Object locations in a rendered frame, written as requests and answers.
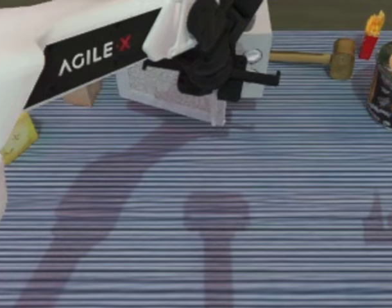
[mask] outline black can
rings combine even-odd
[[[392,129],[392,42],[383,45],[377,53],[377,64],[366,106],[375,120]]]

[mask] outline white box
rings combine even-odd
[[[237,44],[237,54],[250,60],[247,70],[266,73],[271,49],[271,23],[267,0],[256,13]],[[168,111],[223,126],[226,122],[226,101],[217,94],[197,97],[182,94],[177,89],[178,72],[148,67],[142,70],[142,62],[133,64],[116,73],[117,88],[122,98],[138,101]],[[244,83],[242,98],[261,98],[263,85]]]

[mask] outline striped tablecloth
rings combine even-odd
[[[331,52],[355,32],[276,32]],[[383,33],[379,44],[392,40]],[[126,102],[32,111],[7,168],[0,307],[392,307],[392,132],[351,81],[270,65],[282,82],[226,128]]]

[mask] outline yellow sponge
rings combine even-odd
[[[6,165],[13,162],[23,152],[25,152],[38,138],[35,126],[31,117],[26,112],[23,112],[15,125],[12,133],[9,136],[8,142],[4,145],[0,154],[3,156],[3,161]]]

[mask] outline robotic arm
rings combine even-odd
[[[31,109],[145,58],[180,71],[190,95],[237,101],[246,72],[235,43],[262,0],[53,0],[0,9],[0,150]],[[7,202],[0,155],[0,220]]]

